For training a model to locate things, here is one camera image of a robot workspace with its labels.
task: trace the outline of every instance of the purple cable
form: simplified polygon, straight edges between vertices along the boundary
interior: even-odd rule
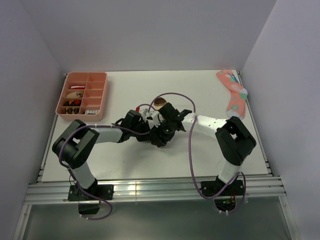
[[[146,103],[140,104],[139,106],[137,106],[137,108],[140,108],[140,107],[142,107],[142,106],[148,106],[149,108],[152,108],[153,110],[156,110],[152,105],[146,104]]]
[[[191,177],[192,177],[192,181],[193,181],[193,184],[195,186],[195,189],[196,191],[199,193],[199,195],[201,197],[203,197],[204,199],[207,199],[207,200],[213,200],[214,198],[218,197],[228,186],[229,184],[231,184],[237,177],[239,174],[242,174],[243,176],[243,185],[244,185],[244,192],[243,192],[243,196],[242,196],[242,199],[240,201],[240,203],[231,211],[228,211],[228,213],[232,213],[234,211],[236,211],[244,202],[245,200],[245,196],[246,196],[246,177],[245,177],[245,174],[240,171],[240,172],[237,172],[224,186],[223,188],[220,189],[220,191],[218,191],[215,195],[213,196],[205,196],[203,195],[203,193],[201,192],[201,190],[199,189],[198,185],[197,185],[197,180],[196,180],[196,177],[195,177],[195,173],[194,173],[194,167],[193,167],[193,163],[192,163],[192,150],[191,150],[191,138],[192,138],[192,132],[194,130],[194,127],[196,125],[196,122],[198,120],[197,118],[197,115],[196,115],[196,105],[195,105],[195,102],[189,98],[188,96],[186,95],[183,95],[181,93],[177,93],[177,92],[166,92],[166,93],[163,93],[163,94],[160,94],[158,95],[151,103],[150,103],[150,106],[161,96],[164,96],[164,95],[178,95],[178,96],[182,96],[186,99],[188,99],[192,105],[193,105],[193,113],[195,114],[194,115],[194,121],[191,125],[191,128],[190,128],[190,131],[189,131],[189,138],[188,138],[188,155],[189,155],[189,165],[190,165],[190,172],[191,172]]]
[[[104,199],[102,199],[102,198],[100,198],[100,197],[94,196],[94,195],[86,192],[86,191],[80,186],[79,182],[77,181],[76,176],[75,176],[75,175],[73,174],[73,172],[70,170],[69,166],[63,163],[62,153],[63,153],[63,151],[64,151],[67,143],[68,143],[71,139],[74,138],[74,135],[75,135],[75,134],[77,134],[79,131],[81,131],[81,130],[83,130],[83,129],[95,128],[95,127],[97,127],[97,128],[107,128],[107,129],[110,129],[110,128],[122,129],[122,130],[126,130],[126,131],[128,131],[128,132],[134,133],[134,134],[136,134],[136,135],[147,135],[147,134],[149,133],[149,132],[140,133],[140,132],[132,131],[132,130],[130,130],[130,129],[128,129],[128,128],[125,128],[125,127],[121,127],[121,126],[109,126],[109,125],[95,126],[95,125],[85,125],[85,126],[79,127],[77,130],[75,130],[75,131],[65,140],[65,142],[63,143],[63,145],[62,145],[62,147],[61,147],[61,149],[60,149],[60,152],[59,152],[59,163],[60,163],[63,167],[67,168],[67,170],[68,170],[68,172],[70,173],[70,175],[71,175],[71,177],[73,178],[73,180],[76,181],[76,185],[77,185],[77,187],[80,189],[81,192],[83,192],[83,193],[84,193],[85,195],[87,195],[88,197],[91,197],[91,198],[93,198],[93,199],[96,199],[96,200],[98,200],[98,201],[101,201],[101,202],[106,203],[106,204],[109,205],[109,207],[110,207],[110,211],[109,211],[106,215],[101,216],[101,217],[85,217],[85,216],[82,216],[83,218],[88,219],[88,220],[101,220],[101,219],[105,219],[106,217],[108,217],[108,216],[111,214],[111,212],[112,212],[112,210],[113,210],[113,207],[112,207],[111,203],[108,202],[107,200],[104,200]]]

